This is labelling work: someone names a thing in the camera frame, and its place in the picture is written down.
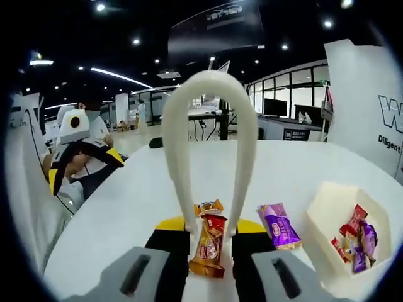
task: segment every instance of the hanging banner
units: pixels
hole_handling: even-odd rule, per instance
[[[355,46],[350,40],[325,49],[334,106],[328,142],[397,178],[403,152],[403,79],[397,63],[384,47]]]

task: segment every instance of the table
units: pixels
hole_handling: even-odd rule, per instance
[[[219,198],[225,216],[234,189],[236,143],[190,142],[194,200]],[[322,181],[357,185],[378,201],[389,215],[392,250],[398,249],[403,232],[403,187],[364,158],[331,143],[258,141],[241,218],[259,222],[257,205],[282,202],[304,239],[304,212]],[[83,295],[99,283],[106,266],[133,246],[144,246],[159,222],[179,215],[164,150],[145,146],[77,212],[59,238],[44,278],[59,299]],[[311,261],[317,271],[323,269],[312,254]],[[373,285],[368,283],[363,290],[371,290]]]

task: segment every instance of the white u-shaped handle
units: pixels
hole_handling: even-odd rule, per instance
[[[196,232],[196,218],[191,196],[188,106],[192,99],[199,98],[202,94],[220,97],[230,103],[238,115],[235,186],[226,231],[226,238],[229,238],[235,235],[251,181],[258,138],[257,118],[242,85],[231,75],[216,70],[195,74],[177,88],[166,103],[162,120],[162,140],[169,176],[175,185],[186,229],[193,235]]]

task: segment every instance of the window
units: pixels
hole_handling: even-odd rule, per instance
[[[251,100],[252,107],[254,108],[254,84],[249,88],[249,99]]]
[[[310,69],[292,72],[291,82],[292,108],[290,118],[298,118],[295,116],[295,105],[312,106],[312,79]]]
[[[257,113],[263,112],[263,82],[254,85],[254,110]]]
[[[275,80],[274,79],[265,80],[263,99],[274,99],[274,98],[275,98]]]
[[[325,87],[321,81],[330,81],[328,66],[320,66],[314,68],[315,80],[315,107],[321,107],[322,101],[325,100]]]
[[[276,77],[276,99],[287,102],[287,115],[290,112],[290,74],[283,74]]]

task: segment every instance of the wrapped candy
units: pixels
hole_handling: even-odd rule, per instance
[[[366,270],[366,256],[363,247],[359,246],[355,248],[353,272],[362,272]]]
[[[378,245],[378,237],[374,227],[365,220],[360,221],[360,242],[372,266],[376,261],[374,254],[375,247]]]
[[[206,201],[205,203],[195,204],[193,206],[196,216],[203,216],[205,214],[220,214],[224,207],[221,202],[216,199],[215,201]]]
[[[277,250],[290,250],[302,244],[282,203],[259,206],[258,214]]]
[[[340,234],[344,237],[346,236],[346,232],[352,234],[352,236],[357,237],[358,229],[360,228],[360,221],[364,219],[368,213],[358,204],[354,208],[353,216],[351,217],[350,221],[342,225],[340,228]]]
[[[332,241],[330,241],[330,243],[337,250],[337,252],[339,253],[339,255],[342,258],[342,260],[344,261],[344,263],[347,263],[348,259],[344,256],[344,250],[340,244],[340,241],[337,240],[336,237],[334,237],[334,239]]]
[[[225,221],[222,216],[205,215],[203,230],[197,245],[196,255],[189,261],[189,270],[198,275],[223,278],[225,269],[220,265],[222,237]]]
[[[346,238],[343,244],[343,253],[350,262],[354,259],[355,247],[357,246],[356,238],[349,232],[346,233]]]

